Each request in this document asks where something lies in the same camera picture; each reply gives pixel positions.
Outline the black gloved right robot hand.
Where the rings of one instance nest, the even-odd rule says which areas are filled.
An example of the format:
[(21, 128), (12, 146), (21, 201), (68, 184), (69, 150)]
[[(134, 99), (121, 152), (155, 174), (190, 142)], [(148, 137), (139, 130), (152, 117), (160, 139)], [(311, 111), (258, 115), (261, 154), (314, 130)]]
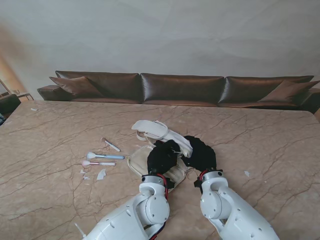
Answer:
[(215, 171), (217, 169), (215, 151), (198, 137), (186, 135), (185, 138), (190, 142), (192, 154), (190, 157), (181, 157), (184, 164), (200, 172)]

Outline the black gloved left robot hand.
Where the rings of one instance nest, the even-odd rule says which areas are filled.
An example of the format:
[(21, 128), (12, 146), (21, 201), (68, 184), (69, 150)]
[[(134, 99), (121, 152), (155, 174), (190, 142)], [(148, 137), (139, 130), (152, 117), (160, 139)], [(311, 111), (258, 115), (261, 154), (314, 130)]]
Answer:
[(147, 172), (150, 175), (165, 174), (178, 162), (180, 146), (174, 140), (163, 142), (157, 140), (147, 157)]

